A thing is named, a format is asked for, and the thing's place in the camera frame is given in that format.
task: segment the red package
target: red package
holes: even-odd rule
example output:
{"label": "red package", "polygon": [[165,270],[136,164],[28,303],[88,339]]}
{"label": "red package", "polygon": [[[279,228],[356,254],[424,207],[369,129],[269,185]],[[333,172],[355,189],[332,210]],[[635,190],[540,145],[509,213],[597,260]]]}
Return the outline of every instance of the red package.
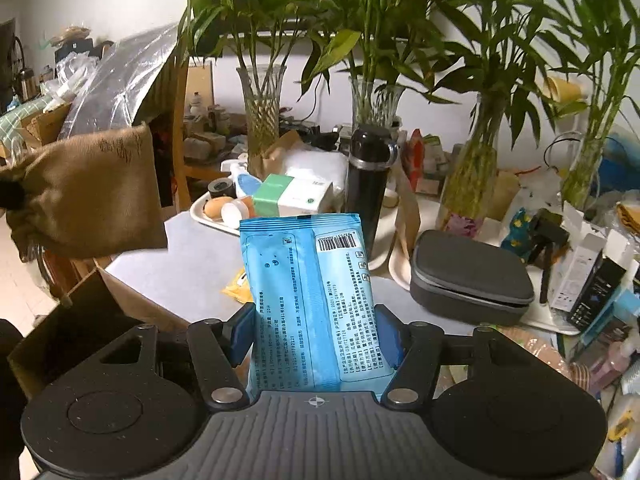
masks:
{"label": "red package", "polygon": [[422,134],[419,129],[415,129],[411,138],[405,143],[402,149],[402,167],[409,178],[411,189],[415,191],[418,180],[422,178],[422,162],[424,160],[424,145]]}

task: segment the barcode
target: barcode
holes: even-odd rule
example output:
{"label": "barcode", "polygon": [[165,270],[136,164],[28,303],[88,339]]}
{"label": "barcode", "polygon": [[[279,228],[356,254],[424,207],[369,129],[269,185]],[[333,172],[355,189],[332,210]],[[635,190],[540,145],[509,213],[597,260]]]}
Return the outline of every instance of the barcode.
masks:
{"label": "barcode", "polygon": [[359,246],[360,245],[354,238],[353,233],[345,233],[343,235],[318,238],[318,248],[320,251],[331,251],[332,249],[350,249]]}

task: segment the yellow package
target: yellow package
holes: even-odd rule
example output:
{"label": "yellow package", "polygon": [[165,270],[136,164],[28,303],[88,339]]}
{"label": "yellow package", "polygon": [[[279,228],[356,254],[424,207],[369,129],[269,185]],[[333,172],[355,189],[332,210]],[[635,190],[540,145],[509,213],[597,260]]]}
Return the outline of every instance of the yellow package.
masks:
{"label": "yellow package", "polygon": [[249,290],[249,280],[246,277],[244,267],[238,271],[231,280],[231,283],[222,289],[222,293],[231,296],[234,300],[239,301],[242,304],[249,303],[254,300],[251,296],[251,291]]}

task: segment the green and white box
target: green and white box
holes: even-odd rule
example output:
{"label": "green and white box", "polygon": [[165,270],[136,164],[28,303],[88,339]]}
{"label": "green and white box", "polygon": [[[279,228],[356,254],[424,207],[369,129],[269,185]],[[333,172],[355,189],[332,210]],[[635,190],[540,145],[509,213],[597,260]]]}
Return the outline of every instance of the green and white box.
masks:
{"label": "green and white box", "polygon": [[258,216],[275,217],[329,212],[333,195],[330,182],[270,174],[253,198]]}

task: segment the blue plastic package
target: blue plastic package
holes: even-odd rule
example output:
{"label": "blue plastic package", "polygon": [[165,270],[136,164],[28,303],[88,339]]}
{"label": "blue plastic package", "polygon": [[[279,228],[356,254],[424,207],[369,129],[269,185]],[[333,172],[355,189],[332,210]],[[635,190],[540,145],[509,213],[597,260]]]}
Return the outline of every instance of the blue plastic package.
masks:
{"label": "blue plastic package", "polygon": [[378,343],[360,218],[323,214],[240,223],[256,304],[248,391],[369,390],[395,371]]}

